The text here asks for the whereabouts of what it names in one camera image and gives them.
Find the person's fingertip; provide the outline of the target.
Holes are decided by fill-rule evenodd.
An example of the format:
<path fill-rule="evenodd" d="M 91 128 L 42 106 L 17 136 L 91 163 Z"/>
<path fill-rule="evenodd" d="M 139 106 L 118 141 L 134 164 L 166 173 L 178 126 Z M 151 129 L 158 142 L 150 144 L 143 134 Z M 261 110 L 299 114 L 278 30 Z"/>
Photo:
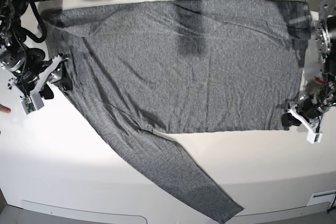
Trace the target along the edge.
<path fill-rule="evenodd" d="M 11 113 L 11 109 L 6 106 L 0 105 L 0 112 L 9 114 Z"/>

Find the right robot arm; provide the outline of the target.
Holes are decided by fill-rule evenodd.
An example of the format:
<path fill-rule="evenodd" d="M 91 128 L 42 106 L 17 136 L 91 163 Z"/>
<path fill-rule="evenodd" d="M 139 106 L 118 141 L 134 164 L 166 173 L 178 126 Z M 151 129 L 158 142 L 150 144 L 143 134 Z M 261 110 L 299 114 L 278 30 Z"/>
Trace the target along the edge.
<path fill-rule="evenodd" d="M 31 7 L 38 22 L 40 37 L 22 27 L 20 18 L 28 7 Z M 45 23 L 34 0 L 1 0 L 1 67 L 13 75 L 8 88 L 17 89 L 23 99 L 31 98 L 33 94 L 46 100 L 52 99 L 54 95 L 48 83 L 58 82 L 64 91 L 71 91 L 72 81 L 65 68 L 68 57 L 59 54 L 46 60 L 43 50 L 24 44 L 27 38 L 36 43 L 42 43 L 47 38 Z"/>

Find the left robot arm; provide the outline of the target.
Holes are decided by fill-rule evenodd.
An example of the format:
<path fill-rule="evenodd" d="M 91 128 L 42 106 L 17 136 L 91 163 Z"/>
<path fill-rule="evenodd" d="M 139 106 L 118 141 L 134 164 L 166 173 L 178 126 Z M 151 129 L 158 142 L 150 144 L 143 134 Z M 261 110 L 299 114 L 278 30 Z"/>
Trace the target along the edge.
<path fill-rule="evenodd" d="M 286 128 L 303 125 L 308 133 L 306 140 L 319 143 L 322 119 L 331 107 L 335 106 L 335 0 L 322 0 L 319 7 L 319 19 L 315 24 L 316 43 L 322 79 L 313 81 L 320 87 L 312 94 L 304 93 L 295 101 L 289 102 L 285 114 L 281 117 Z"/>

